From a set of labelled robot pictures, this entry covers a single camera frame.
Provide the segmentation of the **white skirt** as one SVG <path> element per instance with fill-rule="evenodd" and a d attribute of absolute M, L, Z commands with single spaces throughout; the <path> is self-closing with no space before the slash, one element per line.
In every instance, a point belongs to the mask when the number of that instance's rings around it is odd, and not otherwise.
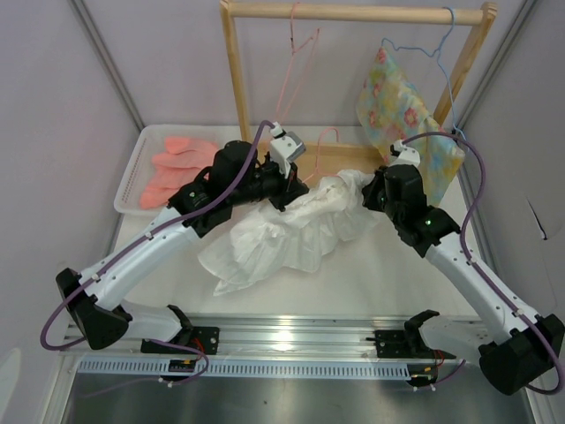
<path fill-rule="evenodd" d="M 288 268 L 313 273 L 341 242 L 359 239 L 379 221 L 363 206 L 373 177 L 342 170 L 322 178 L 281 212 L 265 202 L 250 209 L 199 254 L 218 279 L 214 295 L 246 289 Z"/>

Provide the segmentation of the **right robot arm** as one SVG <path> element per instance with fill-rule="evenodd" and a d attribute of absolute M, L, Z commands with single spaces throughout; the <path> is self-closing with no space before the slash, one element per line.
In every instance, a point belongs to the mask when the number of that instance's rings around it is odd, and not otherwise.
<path fill-rule="evenodd" d="M 362 190 L 363 205 L 384 213 L 402 242 L 437 268 L 463 295 L 486 327 L 465 328 L 436 311 L 426 310 L 405 322 L 404 349 L 413 356 L 440 350 L 480 367 L 502 394 L 530 388 L 555 369 L 564 388 L 559 353 L 564 325 L 554 314 L 541 316 L 522 302 L 480 259 L 461 245 L 461 229 L 451 216 L 427 203 L 422 178 L 410 164 L 382 166 Z"/>

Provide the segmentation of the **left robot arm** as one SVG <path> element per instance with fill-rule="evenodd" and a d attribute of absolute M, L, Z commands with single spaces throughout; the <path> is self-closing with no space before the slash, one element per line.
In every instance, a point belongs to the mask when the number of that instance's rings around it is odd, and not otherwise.
<path fill-rule="evenodd" d="M 170 352 L 184 352 L 192 325 L 179 307 L 143 307 L 125 302 L 125 296 L 162 260 L 230 220 L 235 207 L 267 200 L 283 211 L 306 194 L 295 163 L 304 152 L 305 144 L 287 133 L 270 141 L 260 163 L 255 145 L 231 141 L 130 245 L 89 269 L 59 272 L 64 307 L 89 347 L 105 349 L 129 336 L 157 339 Z"/>

